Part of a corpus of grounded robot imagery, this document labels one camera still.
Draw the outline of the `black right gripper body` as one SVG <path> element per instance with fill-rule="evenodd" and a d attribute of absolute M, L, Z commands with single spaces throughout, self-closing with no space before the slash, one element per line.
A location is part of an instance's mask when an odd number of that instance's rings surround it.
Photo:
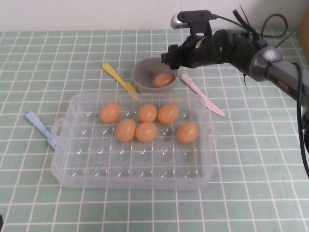
<path fill-rule="evenodd" d="M 189 36 L 182 45 L 169 46 L 168 52 L 172 52 L 172 63 L 180 67 L 197 68 L 229 63 L 233 49 L 232 31 L 221 29 L 211 36 Z"/>

